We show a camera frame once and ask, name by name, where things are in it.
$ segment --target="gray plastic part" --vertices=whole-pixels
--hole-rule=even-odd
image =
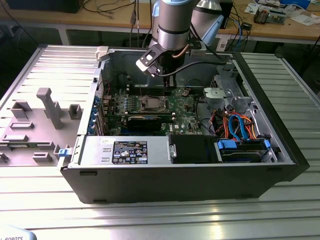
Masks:
[[[50,95],[51,95],[51,89],[48,87],[40,87],[38,92],[36,93],[37,98],[39,98],[47,111],[47,114],[49,115],[51,122],[55,129],[61,129],[63,126],[63,123],[60,119],[60,112],[58,109],[56,109],[54,102],[52,101]]]
[[[8,144],[0,144],[1,151],[12,151],[12,148]]]
[[[53,141],[51,141],[48,144],[38,144],[37,147],[40,150],[54,150],[55,149],[55,144],[54,144]]]
[[[74,146],[77,139],[77,131],[80,120],[71,120],[68,108],[62,109],[61,121],[63,122],[63,129],[55,129],[52,125],[51,119],[47,118],[43,108],[34,108],[32,111],[25,112],[28,120],[34,124],[32,129],[11,129],[10,124],[16,123],[17,120],[13,117],[11,123],[5,128],[5,131],[0,140],[5,135],[27,135],[27,143],[50,143],[59,145],[64,148],[66,145]],[[0,152],[5,153],[10,161],[6,164],[8,166],[53,166],[57,165],[59,158],[54,154],[54,150],[43,150],[48,152],[52,157],[51,162],[35,162],[33,160],[34,152],[42,152],[38,147],[14,147],[9,146],[8,142],[0,142]]]
[[[55,157],[56,157],[57,159],[59,159],[58,153],[59,153],[59,150],[60,150],[60,149],[61,149],[60,146],[57,144],[57,145],[55,146],[54,150],[53,150],[53,154],[55,155]]]
[[[28,119],[25,112],[32,111],[26,101],[16,101],[11,108],[11,112],[18,121],[26,121]]]
[[[9,158],[3,152],[0,152],[0,162],[6,163]]]
[[[48,152],[34,152],[32,158],[37,163],[52,162],[52,158]]]
[[[2,138],[2,141],[8,141],[8,142],[26,142],[28,141],[27,135],[5,135]]]
[[[79,104],[70,104],[68,112],[72,120],[81,119],[82,110]]]
[[[35,125],[30,121],[12,122],[10,124],[11,129],[33,129]]]
[[[61,118],[62,114],[63,114],[63,111],[60,108],[59,102],[54,101],[53,103],[54,103],[54,107],[55,107],[56,111],[58,111],[58,113],[59,113],[59,117]],[[44,109],[43,111],[44,111],[44,114],[46,115],[46,117],[49,119],[50,116],[48,115],[47,110]]]

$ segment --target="power supply label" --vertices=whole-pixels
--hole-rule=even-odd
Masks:
[[[115,141],[113,144],[113,164],[147,164],[147,141]]]

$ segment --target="wooden desk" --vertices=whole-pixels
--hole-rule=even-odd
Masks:
[[[97,0],[97,2],[98,4],[112,3],[113,0]],[[248,38],[249,40],[314,44],[320,34],[320,24],[305,26],[289,18],[285,20],[284,24],[256,24],[253,20],[253,14],[242,12],[246,9],[245,5],[251,2],[250,0],[234,0],[234,2],[243,21],[252,24],[251,33]],[[112,9],[129,3],[130,0],[120,0],[116,4],[104,6],[103,9]],[[113,19],[110,19],[107,16],[103,16],[96,12],[89,12],[83,8],[81,8],[78,13],[74,14],[50,11],[11,10],[6,3],[5,6],[12,16],[23,26],[58,29],[62,44],[64,45],[70,44],[66,33],[67,29],[129,32],[131,28],[130,17],[134,7],[133,5],[130,5],[113,11]],[[90,1],[86,7],[95,11],[95,0]],[[311,4],[308,7],[308,10],[320,11],[320,6]],[[150,11],[149,4],[147,3],[140,3],[139,23],[140,32],[147,33],[150,27]],[[0,25],[15,25],[1,7]],[[227,28],[220,29],[217,37],[223,42],[233,38],[235,34],[237,34],[237,29],[233,22],[229,20]]]

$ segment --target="side panel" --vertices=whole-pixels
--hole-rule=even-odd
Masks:
[[[253,72],[249,68],[247,63],[250,63],[250,62],[248,61],[246,62],[241,53],[236,52],[234,55],[235,55],[235,60],[240,67],[240,72],[241,72],[240,74],[242,78],[246,79],[246,82],[251,88],[253,94],[257,97],[257,101],[259,105],[263,109],[266,117],[271,123],[273,129],[275,130],[285,150],[289,154],[291,160],[297,163],[297,166],[294,169],[294,171],[289,175],[285,176],[283,179],[283,181],[292,181],[301,173],[303,173],[305,170],[307,170],[309,168],[309,164],[305,156],[302,154],[299,147],[297,146],[296,142],[290,135],[285,124],[279,117],[277,111],[274,109],[266,93],[264,92],[259,82],[257,81],[256,75],[253,74]]]
[[[258,198],[294,169],[287,166],[65,168],[80,201],[138,203]]]

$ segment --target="wire bundle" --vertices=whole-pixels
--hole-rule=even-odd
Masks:
[[[233,49],[233,48],[235,48],[234,49],[234,51],[236,51],[238,48],[240,48],[240,47],[243,47],[244,46],[244,48],[246,48],[246,45],[247,45],[247,43],[248,43],[248,37],[249,37],[249,35],[250,35],[250,33],[251,33],[251,31],[249,30],[246,30],[245,29],[245,31],[246,31],[246,37],[244,38],[244,39],[241,39],[242,38],[242,35],[243,35],[243,29],[242,29],[242,24],[243,24],[243,19],[241,18],[241,16],[239,16],[239,14],[238,14],[238,10],[236,9],[236,7],[233,5],[232,6],[233,8],[234,8],[234,10],[235,10],[235,13],[233,13],[233,12],[230,12],[230,16],[229,16],[229,19],[231,19],[231,20],[233,20],[233,22],[234,23],[236,23],[236,25],[235,25],[235,28],[237,29],[237,33],[236,33],[236,35],[234,36],[234,38],[233,38],[233,40],[232,40],[232,42],[231,43],[227,43],[228,44],[228,47],[226,48],[226,51],[231,47],[231,50]],[[236,40],[236,37],[239,35],[239,39],[238,39],[238,41],[237,41],[237,43],[236,44],[234,44],[234,42],[235,42],[235,40]]]
[[[215,111],[212,117],[209,120],[210,126],[213,126],[214,118],[217,117]],[[233,131],[232,122],[235,118],[236,121],[239,122],[238,127]],[[219,136],[220,138],[229,138],[229,133],[234,137],[232,140],[240,141],[240,137],[237,136],[237,132],[240,128],[242,137],[247,140],[254,140],[257,139],[254,129],[254,122],[250,120],[246,115],[241,115],[235,111],[228,111],[223,115],[222,125],[214,132],[215,135]]]

